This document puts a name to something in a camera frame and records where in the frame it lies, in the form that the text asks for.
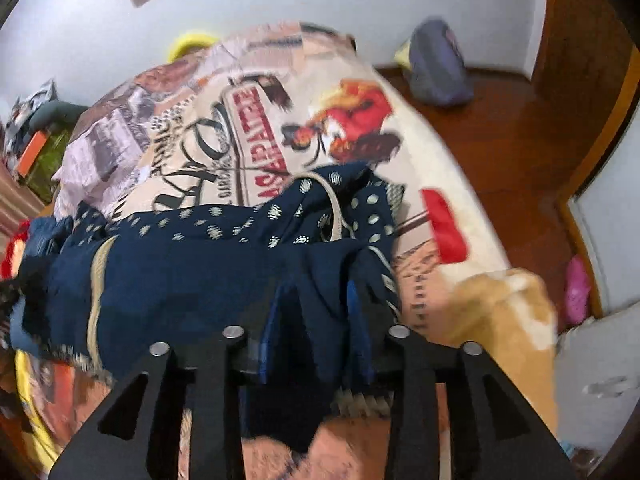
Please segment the navy patterned cloth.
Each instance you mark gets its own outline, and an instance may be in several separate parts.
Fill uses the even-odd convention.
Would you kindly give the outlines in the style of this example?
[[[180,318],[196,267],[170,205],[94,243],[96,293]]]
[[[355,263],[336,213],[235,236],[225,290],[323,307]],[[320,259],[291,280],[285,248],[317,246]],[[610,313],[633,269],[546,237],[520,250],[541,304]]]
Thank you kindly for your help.
[[[58,254],[23,261],[24,331],[43,351],[123,378],[151,344],[195,346],[239,325],[259,341],[270,300],[297,287],[292,370],[246,399],[245,427],[305,452],[352,374],[347,283],[375,352],[400,317],[392,269],[404,188],[363,162],[288,178],[267,203],[138,212],[108,222],[82,206]]]

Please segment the tan fluffy blanket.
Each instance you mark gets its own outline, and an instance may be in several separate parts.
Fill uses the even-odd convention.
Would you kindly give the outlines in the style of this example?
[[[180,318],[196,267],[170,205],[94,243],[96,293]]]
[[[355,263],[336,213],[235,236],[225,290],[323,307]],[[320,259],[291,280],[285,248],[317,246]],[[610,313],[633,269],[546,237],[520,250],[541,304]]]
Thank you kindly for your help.
[[[556,431],[556,312],[540,276],[513,268],[458,283],[438,315],[433,338],[451,347],[480,344]]]

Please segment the newspaper print bed sheet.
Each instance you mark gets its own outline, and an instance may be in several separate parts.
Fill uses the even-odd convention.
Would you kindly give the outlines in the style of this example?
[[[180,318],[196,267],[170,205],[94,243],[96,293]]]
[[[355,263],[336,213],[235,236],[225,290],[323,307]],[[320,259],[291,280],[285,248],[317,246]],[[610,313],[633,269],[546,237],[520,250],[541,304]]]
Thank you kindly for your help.
[[[288,178],[363,162],[401,185],[392,269],[400,317],[375,352],[374,378],[334,394],[305,452],[245,427],[258,386],[254,339],[239,325],[195,346],[151,344],[120,379],[43,351],[52,387],[32,404],[55,439],[52,479],[175,479],[189,428],[194,479],[241,479],[244,445],[306,455],[326,422],[375,414],[390,422],[391,479],[438,473],[442,364],[467,398],[483,387],[459,349],[420,339],[410,321],[427,263],[468,275],[506,257],[482,205],[432,126],[343,36],[305,23],[266,25],[147,70],[85,111],[58,170],[54,218],[90,206],[108,222],[202,205],[253,207]]]

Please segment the pink item on floor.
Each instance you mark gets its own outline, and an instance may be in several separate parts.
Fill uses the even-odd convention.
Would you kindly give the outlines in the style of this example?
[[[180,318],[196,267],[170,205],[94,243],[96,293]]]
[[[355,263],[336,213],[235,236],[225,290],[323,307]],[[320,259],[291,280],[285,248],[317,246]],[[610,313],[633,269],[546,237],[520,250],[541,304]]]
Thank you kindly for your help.
[[[582,259],[574,256],[570,259],[565,273],[564,306],[567,323],[579,325],[588,318],[590,279]]]

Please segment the blue denim jeans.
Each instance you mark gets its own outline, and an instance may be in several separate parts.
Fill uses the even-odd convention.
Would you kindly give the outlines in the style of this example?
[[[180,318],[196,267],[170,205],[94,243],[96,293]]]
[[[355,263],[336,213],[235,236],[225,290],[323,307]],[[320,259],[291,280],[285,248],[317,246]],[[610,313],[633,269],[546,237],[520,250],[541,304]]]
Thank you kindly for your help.
[[[56,220],[53,216],[38,217],[29,223],[24,259],[58,254],[73,233],[74,219]]]

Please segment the grey blue backpack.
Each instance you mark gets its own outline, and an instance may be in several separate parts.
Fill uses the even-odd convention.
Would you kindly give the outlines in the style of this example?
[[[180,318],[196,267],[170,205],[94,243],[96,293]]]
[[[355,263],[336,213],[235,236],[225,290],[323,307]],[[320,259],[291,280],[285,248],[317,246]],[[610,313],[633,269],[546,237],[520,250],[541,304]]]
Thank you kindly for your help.
[[[428,18],[413,31],[409,65],[409,88],[417,100],[450,107],[474,98],[456,37],[441,18]]]

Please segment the wooden door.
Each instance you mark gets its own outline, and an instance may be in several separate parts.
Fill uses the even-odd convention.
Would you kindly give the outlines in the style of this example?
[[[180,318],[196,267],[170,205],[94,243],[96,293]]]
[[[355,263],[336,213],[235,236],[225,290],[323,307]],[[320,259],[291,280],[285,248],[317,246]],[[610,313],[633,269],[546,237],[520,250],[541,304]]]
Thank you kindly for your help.
[[[639,51],[611,0],[547,0],[533,83],[572,121],[582,157],[558,201],[582,195],[639,101]]]

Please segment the green patterned bag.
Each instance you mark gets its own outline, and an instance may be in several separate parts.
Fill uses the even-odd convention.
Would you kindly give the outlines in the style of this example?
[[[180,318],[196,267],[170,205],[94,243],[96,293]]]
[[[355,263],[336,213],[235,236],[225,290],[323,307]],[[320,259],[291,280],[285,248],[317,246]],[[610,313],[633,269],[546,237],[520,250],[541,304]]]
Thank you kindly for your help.
[[[54,192],[58,188],[58,182],[53,179],[53,176],[62,166],[68,142],[70,142],[70,129],[48,134],[46,145],[28,175],[23,178],[24,185],[30,188],[45,205],[52,202]]]

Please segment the red plush toy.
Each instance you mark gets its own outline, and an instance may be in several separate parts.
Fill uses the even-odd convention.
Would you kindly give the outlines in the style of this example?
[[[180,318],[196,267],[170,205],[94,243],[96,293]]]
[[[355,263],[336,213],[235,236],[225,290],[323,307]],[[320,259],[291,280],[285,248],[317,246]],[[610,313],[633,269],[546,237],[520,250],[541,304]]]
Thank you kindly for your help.
[[[8,280],[9,278],[15,278],[17,276],[24,257],[29,226],[29,220],[23,221],[18,226],[16,233],[10,238],[9,243],[6,245],[4,257],[1,261],[2,280]]]

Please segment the yellow round object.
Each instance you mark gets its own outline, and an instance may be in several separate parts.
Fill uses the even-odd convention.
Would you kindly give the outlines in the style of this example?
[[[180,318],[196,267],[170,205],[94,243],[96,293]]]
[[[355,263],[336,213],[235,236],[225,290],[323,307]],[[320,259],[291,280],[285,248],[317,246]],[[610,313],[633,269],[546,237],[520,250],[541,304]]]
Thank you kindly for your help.
[[[173,63],[199,50],[213,47],[219,41],[217,36],[206,32],[185,32],[176,38],[169,47],[167,62]]]

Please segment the striped pink curtain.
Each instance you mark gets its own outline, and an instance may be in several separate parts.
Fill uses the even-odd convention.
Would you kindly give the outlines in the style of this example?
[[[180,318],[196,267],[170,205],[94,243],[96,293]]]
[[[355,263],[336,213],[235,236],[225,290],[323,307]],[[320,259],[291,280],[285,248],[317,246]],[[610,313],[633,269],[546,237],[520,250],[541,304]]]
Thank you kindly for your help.
[[[44,208],[44,203],[26,186],[19,185],[6,169],[0,167],[1,238],[13,235],[18,226],[34,218]]]

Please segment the dark teal plush cushion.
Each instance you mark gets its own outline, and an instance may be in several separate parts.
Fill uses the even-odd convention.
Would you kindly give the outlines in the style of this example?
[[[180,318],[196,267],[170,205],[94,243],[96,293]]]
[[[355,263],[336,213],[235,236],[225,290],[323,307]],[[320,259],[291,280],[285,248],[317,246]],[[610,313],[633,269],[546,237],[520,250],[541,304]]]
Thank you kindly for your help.
[[[49,101],[38,107],[29,118],[28,131],[31,133],[50,129],[55,125],[75,125],[88,107],[65,101]]]

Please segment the orange box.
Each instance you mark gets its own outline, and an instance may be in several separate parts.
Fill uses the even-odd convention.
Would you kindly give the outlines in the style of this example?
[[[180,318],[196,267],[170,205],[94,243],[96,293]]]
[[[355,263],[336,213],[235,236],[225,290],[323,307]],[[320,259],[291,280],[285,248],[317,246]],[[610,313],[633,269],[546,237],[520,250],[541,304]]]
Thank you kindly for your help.
[[[32,169],[32,165],[35,163],[40,152],[46,145],[47,140],[48,135],[43,131],[36,131],[32,135],[29,144],[27,144],[25,151],[16,166],[16,172],[21,178],[28,175],[29,171]]]

